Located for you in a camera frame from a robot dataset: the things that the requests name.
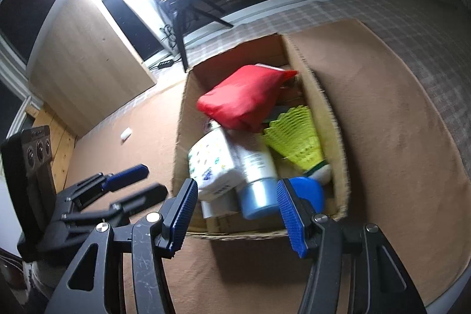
yellow shuttlecock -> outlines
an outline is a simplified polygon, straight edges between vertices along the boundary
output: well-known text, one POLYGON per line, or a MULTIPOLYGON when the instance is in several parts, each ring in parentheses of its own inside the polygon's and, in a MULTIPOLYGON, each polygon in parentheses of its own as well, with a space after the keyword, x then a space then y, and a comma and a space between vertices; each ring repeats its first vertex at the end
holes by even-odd
POLYGON ((312 173, 326 164, 309 107, 290 108, 263 132, 266 145, 304 171, 312 173))

cardboard box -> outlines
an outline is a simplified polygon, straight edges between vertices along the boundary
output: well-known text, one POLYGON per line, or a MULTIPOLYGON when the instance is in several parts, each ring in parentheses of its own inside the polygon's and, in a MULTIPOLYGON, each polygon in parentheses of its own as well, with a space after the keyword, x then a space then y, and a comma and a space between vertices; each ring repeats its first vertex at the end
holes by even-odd
MULTIPOLYGON (((350 187, 341 132, 326 95, 314 73, 305 64, 303 58, 306 55, 309 53, 300 52, 289 36, 274 34, 241 43, 190 70, 178 120, 173 195, 177 194, 188 177, 188 151, 204 135, 203 125, 207 117, 196 109, 198 98, 244 65, 290 65, 298 71, 305 100, 313 111, 314 124, 324 154, 333 168, 333 191, 326 191, 327 213, 336 220, 346 216, 350 187)), ((200 204, 197 204, 188 232, 189 235, 220 240, 262 239, 286 235, 281 215, 245 220, 241 214, 236 214, 205 220, 200 204)))

small white object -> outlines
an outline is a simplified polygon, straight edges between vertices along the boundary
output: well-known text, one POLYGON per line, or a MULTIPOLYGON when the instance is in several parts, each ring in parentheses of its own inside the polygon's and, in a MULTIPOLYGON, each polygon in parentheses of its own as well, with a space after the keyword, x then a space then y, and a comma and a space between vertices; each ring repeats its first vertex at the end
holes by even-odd
POLYGON ((126 141, 129 136, 132 134, 132 129, 127 127, 121 134, 121 140, 126 141))
POLYGON ((239 206, 236 190, 231 189, 213 201, 201 201, 201 210, 203 211, 203 218, 223 217, 237 213, 239 206))

metal screw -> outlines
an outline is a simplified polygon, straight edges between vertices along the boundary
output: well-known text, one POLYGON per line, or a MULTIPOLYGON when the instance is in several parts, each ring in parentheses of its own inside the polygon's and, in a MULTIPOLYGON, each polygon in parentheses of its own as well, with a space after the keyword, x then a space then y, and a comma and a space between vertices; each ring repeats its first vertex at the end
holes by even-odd
POLYGON ((28 157, 28 164, 30 165, 30 167, 33 167, 34 166, 34 152, 32 151, 31 147, 28 148, 27 157, 28 157))
POLYGON ((158 220, 160 220, 160 214, 157 212, 152 212, 146 215, 145 219, 149 222, 157 222, 158 220))
POLYGON ((97 225, 96 230, 97 230, 97 232, 103 233, 103 232, 106 232, 109 227, 110 227, 110 225, 108 225, 108 223, 106 223, 106 222, 100 222, 100 223, 97 225))
POLYGON ((366 230, 370 233, 377 233, 379 229, 376 224, 366 224, 366 230))
POLYGON ((51 143, 49 140, 46 139, 46 154, 49 155, 51 153, 51 143))
POLYGON ((320 224, 327 222, 328 219, 329 217, 327 217, 324 213, 319 213, 318 215, 314 216, 314 220, 320 224))
POLYGON ((42 141, 38 141, 36 145, 36 154, 38 155, 39 161, 44 160, 44 145, 42 144, 42 141))

white container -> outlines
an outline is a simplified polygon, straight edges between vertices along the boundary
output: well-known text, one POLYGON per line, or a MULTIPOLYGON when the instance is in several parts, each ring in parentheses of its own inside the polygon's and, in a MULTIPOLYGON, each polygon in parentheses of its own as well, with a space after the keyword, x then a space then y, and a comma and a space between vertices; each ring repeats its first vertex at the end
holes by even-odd
POLYGON ((201 201, 201 210, 203 218, 223 217, 239 212, 236 190, 231 189, 213 201, 201 201))
POLYGON ((237 186, 242 215, 248 220, 279 211, 276 201, 278 174, 270 150, 260 134, 231 131, 230 139, 239 155, 246 185, 237 186))
POLYGON ((201 201, 212 201, 245 180, 237 152, 223 128, 209 132, 190 149, 188 164, 201 201))

